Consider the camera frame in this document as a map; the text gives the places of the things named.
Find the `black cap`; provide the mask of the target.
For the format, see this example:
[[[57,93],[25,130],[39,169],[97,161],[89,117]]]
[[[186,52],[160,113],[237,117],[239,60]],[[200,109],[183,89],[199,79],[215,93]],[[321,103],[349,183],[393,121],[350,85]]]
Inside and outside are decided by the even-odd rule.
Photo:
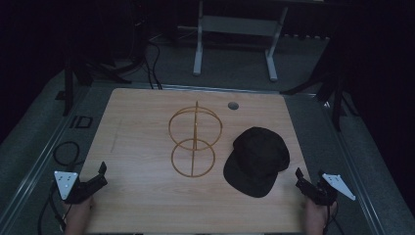
[[[254,198],[265,197],[278,173],[290,164],[290,153],[283,138],[263,127],[251,127],[233,142],[223,175],[236,190]]]

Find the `black tripod stand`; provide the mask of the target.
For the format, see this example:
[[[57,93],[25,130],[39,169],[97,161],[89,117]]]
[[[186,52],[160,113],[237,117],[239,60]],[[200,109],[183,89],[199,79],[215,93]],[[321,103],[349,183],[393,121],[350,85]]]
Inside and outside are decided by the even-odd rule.
[[[145,61],[149,17],[146,0],[65,0],[62,52],[65,55],[64,116],[74,103],[73,82],[89,86],[98,74],[117,83]]]
[[[319,102],[327,102],[331,96],[334,96],[332,124],[337,131],[340,131],[343,92],[346,86],[346,74],[349,69],[351,55],[351,41],[349,39],[332,37],[313,69],[310,78],[294,88],[281,91],[281,94],[294,95],[320,83],[321,86],[316,93],[316,98]]]

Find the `white metal stand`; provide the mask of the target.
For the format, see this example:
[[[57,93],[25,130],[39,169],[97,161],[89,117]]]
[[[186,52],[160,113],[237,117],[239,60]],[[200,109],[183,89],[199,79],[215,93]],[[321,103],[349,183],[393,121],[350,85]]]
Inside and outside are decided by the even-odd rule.
[[[277,20],[259,20],[232,18],[223,16],[206,15],[204,12],[204,0],[198,0],[198,25],[197,47],[193,65],[193,75],[202,73],[205,32],[223,33],[225,35],[260,36],[271,39],[271,44],[264,50],[264,59],[270,81],[277,81],[278,74],[274,62],[274,53],[281,36],[283,25],[288,14],[289,7],[284,6]]]

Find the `person's left hand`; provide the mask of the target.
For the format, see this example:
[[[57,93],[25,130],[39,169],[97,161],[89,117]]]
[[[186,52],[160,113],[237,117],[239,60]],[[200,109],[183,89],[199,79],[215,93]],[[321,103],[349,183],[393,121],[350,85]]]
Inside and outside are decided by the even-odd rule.
[[[82,203],[76,205],[63,203],[63,207],[67,211],[64,234],[83,235],[90,221],[93,206],[93,197],[89,197]]]

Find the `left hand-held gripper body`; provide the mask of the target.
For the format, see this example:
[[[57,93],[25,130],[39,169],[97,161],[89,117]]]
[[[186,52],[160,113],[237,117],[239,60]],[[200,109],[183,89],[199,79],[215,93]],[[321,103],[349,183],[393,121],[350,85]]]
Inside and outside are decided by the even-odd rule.
[[[81,182],[76,172],[55,171],[54,177],[61,199],[67,204],[80,204],[108,184],[103,172],[86,182]]]

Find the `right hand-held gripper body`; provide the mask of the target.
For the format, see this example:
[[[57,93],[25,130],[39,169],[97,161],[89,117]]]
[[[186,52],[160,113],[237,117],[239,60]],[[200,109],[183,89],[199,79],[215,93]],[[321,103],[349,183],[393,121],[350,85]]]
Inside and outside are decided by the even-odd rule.
[[[304,196],[311,199],[316,205],[332,206],[337,201],[338,193],[342,193],[352,201],[356,199],[339,174],[320,171],[319,176],[320,180],[316,185],[311,184],[304,176],[303,180],[298,180],[296,183]]]

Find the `gold wire hat stand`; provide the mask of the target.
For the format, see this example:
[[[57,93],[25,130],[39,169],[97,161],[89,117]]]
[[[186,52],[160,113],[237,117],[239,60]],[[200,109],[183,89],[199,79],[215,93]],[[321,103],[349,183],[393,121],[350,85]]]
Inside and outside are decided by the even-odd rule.
[[[191,178],[208,174],[216,162],[214,145],[222,131],[220,117],[199,102],[178,110],[168,122],[168,134],[174,143],[170,154],[174,170]]]

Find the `person's right hand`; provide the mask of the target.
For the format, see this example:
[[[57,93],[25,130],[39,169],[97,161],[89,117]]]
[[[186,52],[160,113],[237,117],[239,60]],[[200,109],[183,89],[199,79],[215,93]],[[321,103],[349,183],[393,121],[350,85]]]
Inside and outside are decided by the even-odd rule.
[[[323,235],[324,229],[330,220],[330,216],[337,210],[337,203],[329,208],[316,205],[311,199],[306,198],[304,203],[303,229],[306,235]]]

